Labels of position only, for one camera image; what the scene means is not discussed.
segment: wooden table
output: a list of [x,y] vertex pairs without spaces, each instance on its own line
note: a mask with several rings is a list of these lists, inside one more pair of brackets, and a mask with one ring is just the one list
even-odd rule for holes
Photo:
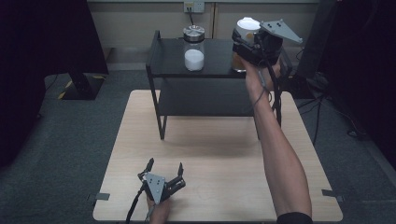
[[[282,129],[296,150],[308,179],[314,221],[339,221],[343,215],[289,93],[282,94]],[[133,91],[93,217],[123,221],[141,182],[137,177],[150,158],[151,172],[170,180],[184,166],[186,187],[171,199],[170,221],[274,221],[276,213],[262,162],[262,150],[252,117],[171,117],[166,138],[158,127],[150,91]],[[144,220],[148,211],[142,194],[132,220]]]

